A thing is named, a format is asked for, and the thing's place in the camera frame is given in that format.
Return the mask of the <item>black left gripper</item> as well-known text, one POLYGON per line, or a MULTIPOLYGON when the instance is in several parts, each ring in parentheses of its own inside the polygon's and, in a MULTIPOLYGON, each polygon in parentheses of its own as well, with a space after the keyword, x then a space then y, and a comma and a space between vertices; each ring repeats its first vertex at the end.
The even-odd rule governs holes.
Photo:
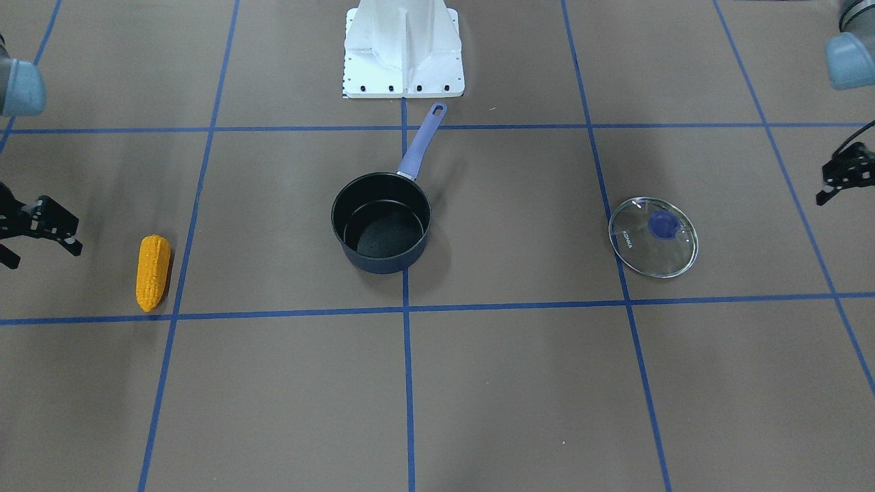
POLYGON ((874 154, 862 142, 850 144, 835 153, 822 166, 822 189, 816 194, 816 205, 823 206, 847 187, 872 187, 874 184, 874 154))

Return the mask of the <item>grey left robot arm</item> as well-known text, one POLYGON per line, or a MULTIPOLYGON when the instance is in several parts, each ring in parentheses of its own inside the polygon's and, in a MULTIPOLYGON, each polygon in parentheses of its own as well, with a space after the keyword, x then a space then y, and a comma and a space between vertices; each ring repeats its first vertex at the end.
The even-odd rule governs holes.
MULTIPOLYGON (((835 90, 874 84, 874 2, 844 1, 838 16, 839 34, 825 46, 829 81, 835 90)), ((874 184, 874 154, 859 137, 873 128, 867 122, 841 143, 821 168, 822 189, 816 205, 823 206, 838 193, 874 184)))

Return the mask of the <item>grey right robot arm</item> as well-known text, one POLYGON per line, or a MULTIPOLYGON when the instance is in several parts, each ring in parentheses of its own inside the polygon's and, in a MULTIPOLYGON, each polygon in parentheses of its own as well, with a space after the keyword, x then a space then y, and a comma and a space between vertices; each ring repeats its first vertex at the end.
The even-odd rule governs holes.
MULTIPOLYGON (((46 108, 46 85, 40 69, 8 53, 1 38, 2 116, 40 115, 46 108)), ((12 190, 1 184, 1 239, 42 238, 59 243, 73 256, 80 256, 83 245, 76 238, 79 219, 47 195, 31 204, 16 199, 12 190)))

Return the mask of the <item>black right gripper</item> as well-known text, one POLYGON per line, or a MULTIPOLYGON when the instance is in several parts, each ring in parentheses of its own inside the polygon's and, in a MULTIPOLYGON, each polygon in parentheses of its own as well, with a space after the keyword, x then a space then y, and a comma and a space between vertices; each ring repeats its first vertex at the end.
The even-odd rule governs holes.
MULTIPOLYGON (((1 239, 17 236, 32 238, 47 238, 57 242, 73 256, 80 256, 83 244, 76 238, 79 227, 79 218, 68 209, 60 206, 56 200, 47 195, 38 197, 38 201, 31 206, 19 202, 12 190, 1 183, 1 239), (53 215, 54 225, 44 224, 44 220, 36 215, 47 213, 53 215)), ((20 265, 20 256, 0 244, 0 264, 16 270, 20 265)))

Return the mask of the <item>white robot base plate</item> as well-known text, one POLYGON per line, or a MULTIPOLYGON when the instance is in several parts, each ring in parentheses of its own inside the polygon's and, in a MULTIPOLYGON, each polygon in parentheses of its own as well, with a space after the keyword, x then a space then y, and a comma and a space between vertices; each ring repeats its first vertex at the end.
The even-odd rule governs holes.
POLYGON ((444 1, 362 1, 345 20, 343 97, 465 93, 459 13, 444 1))

